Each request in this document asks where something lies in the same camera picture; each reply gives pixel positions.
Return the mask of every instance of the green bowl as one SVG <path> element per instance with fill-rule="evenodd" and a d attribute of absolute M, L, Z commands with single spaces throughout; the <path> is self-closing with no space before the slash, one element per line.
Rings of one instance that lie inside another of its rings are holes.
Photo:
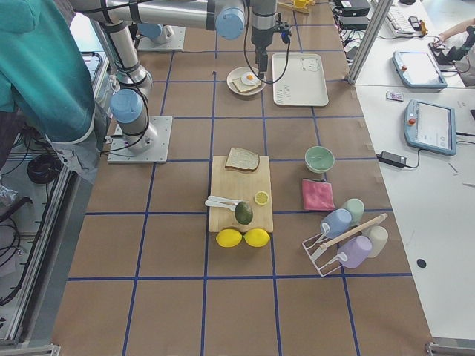
<path fill-rule="evenodd" d="M 335 157 L 328 148 L 313 146 L 305 152 L 305 165 L 313 173 L 325 173 L 335 164 Z"/>

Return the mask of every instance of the blue joint cap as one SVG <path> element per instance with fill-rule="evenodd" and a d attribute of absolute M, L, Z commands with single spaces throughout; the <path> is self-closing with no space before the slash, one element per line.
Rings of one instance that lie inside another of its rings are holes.
<path fill-rule="evenodd" d="M 139 24 L 140 34 L 150 39 L 155 39 L 162 34 L 163 25 L 161 24 Z"/>
<path fill-rule="evenodd" d="M 225 39 L 236 39 L 244 31 L 244 12 L 238 7 L 229 7 L 216 18 L 216 32 Z"/>
<path fill-rule="evenodd" d="M 142 109 L 142 98 L 133 90 L 119 90 L 111 98 L 112 114 L 122 124 L 135 121 L 142 113 Z"/>

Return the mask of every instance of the tablet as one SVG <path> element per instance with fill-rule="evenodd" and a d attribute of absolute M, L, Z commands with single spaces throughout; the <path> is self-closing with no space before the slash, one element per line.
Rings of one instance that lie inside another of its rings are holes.
<path fill-rule="evenodd" d="M 456 153 L 455 110 L 412 99 L 404 117 L 404 136 L 410 146 L 453 156 Z"/>
<path fill-rule="evenodd" d="M 443 89 L 447 82 L 427 52 L 393 53 L 393 63 L 402 82 L 409 88 Z"/>

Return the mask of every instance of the avocado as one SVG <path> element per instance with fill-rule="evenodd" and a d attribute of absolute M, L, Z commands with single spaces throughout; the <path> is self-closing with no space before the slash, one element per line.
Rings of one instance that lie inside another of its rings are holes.
<path fill-rule="evenodd" d="M 239 202 L 236 205 L 235 217 L 238 223 L 248 225 L 253 218 L 252 208 L 248 202 Z"/>

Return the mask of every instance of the white plate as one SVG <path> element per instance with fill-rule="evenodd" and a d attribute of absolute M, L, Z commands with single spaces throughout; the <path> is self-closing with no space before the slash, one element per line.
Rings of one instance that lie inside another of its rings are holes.
<path fill-rule="evenodd" d="M 258 70 L 256 68 L 252 68 L 252 70 L 254 71 L 254 73 L 258 72 Z M 240 78 L 245 72 L 249 72 L 249 71 L 251 71 L 249 69 L 249 67 L 239 67 L 239 68 L 236 68 L 236 69 L 232 70 L 231 73 L 228 74 L 228 77 L 226 78 L 226 81 L 228 83 L 229 89 L 231 89 L 231 91 L 233 93 L 236 93 L 237 95 L 251 96 L 251 95 L 260 93 L 264 89 L 265 84 L 262 83 L 262 82 L 261 82 L 260 87 L 252 89 L 251 91 L 248 91 L 247 93 L 241 93 L 238 89 L 236 89 L 235 85 L 232 84 L 232 80 L 236 79 L 236 78 Z"/>
<path fill-rule="evenodd" d="M 284 71 L 285 53 L 272 55 L 272 77 Z M 273 86 L 274 103 L 289 106 L 325 106 L 328 104 L 324 68 L 318 54 L 291 53 L 281 80 Z"/>

